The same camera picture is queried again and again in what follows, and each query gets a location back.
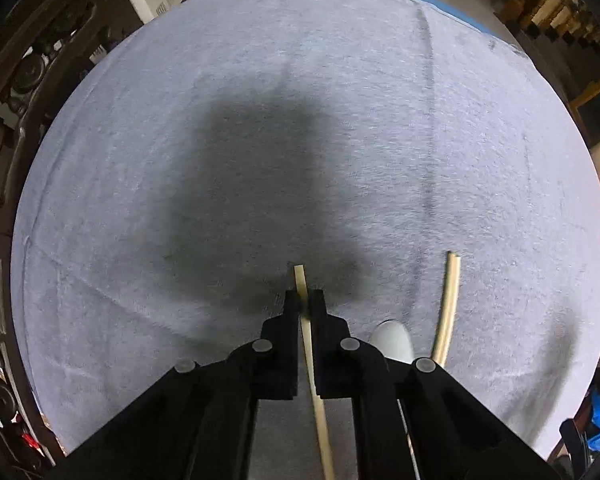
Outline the single wooden chopstick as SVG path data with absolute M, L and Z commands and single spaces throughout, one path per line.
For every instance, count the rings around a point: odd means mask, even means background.
M 317 435 L 318 449 L 320 450 L 323 477 L 326 480 L 335 480 L 334 461 L 332 460 L 332 447 L 329 441 L 329 432 L 325 405 L 322 398 L 316 392 L 314 379 L 314 359 L 312 346 L 312 324 L 309 310 L 309 289 L 306 284 L 306 272 L 302 264 L 294 266 L 294 284 L 301 301 L 300 327 L 302 335 L 302 346 L 304 359 L 306 360 L 306 374 L 310 386 L 311 400 L 313 406 L 314 422 Z

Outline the grey table cloth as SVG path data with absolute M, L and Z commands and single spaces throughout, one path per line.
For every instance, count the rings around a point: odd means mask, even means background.
M 68 97 L 10 264 L 50 476 L 322 478 L 301 301 L 297 395 L 256 391 L 296 264 L 351 334 L 338 478 L 556 477 L 600 357 L 600 180 L 530 58 L 422 0 L 190 0 Z

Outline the white plastic spoon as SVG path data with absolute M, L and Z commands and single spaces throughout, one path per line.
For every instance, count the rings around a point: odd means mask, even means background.
M 397 320 L 385 320 L 377 325 L 370 343 L 389 360 L 411 364 L 415 359 L 411 336 L 405 325 Z

